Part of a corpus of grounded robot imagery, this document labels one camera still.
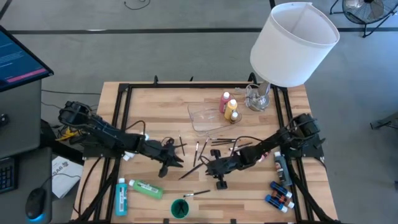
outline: green paint bottle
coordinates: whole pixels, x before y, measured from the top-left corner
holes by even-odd
[[[160,187],[155,187],[150,184],[145,183],[142,180],[130,180],[129,185],[136,191],[154,197],[156,199],[161,199],[163,196],[163,189]]]

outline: keyboard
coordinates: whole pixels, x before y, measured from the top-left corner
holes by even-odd
[[[17,169],[14,158],[0,159],[0,194],[17,189]]]

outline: gray floor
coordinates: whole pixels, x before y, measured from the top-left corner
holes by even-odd
[[[5,0],[0,0],[0,7]],[[132,7],[140,2],[129,1]],[[328,13],[333,1],[315,1]],[[270,12],[267,0],[152,0],[130,11],[122,0],[13,0],[0,24],[10,30],[260,27]],[[337,27],[358,27],[332,15]],[[398,27],[398,16],[383,27]],[[18,35],[55,76],[43,88],[100,92],[104,81],[244,80],[252,71],[249,52],[258,34]],[[396,130],[373,131],[369,122],[398,110],[398,32],[341,33],[340,42],[306,82],[318,118],[328,177],[338,216],[350,223],[394,223],[398,219]],[[43,101],[89,105],[98,96],[43,93]],[[57,109],[42,117],[57,122]],[[65,222],[75,190],[53,203],[53,221]]]

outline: pink paint bottle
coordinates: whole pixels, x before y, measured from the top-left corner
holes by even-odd
[[[225,113],[225,108],[228,103],[228,101],[231,100],[231,96],[229,95],[228,92],[225,92],[222,94],[221,99],[220,99],[220,112]]]

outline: white lampshade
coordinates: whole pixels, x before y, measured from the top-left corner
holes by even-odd
[[[339,39],[337,28],[311,3],[279,4],[271,10],[250,62],[269,83],[298,86],[310,78]]]

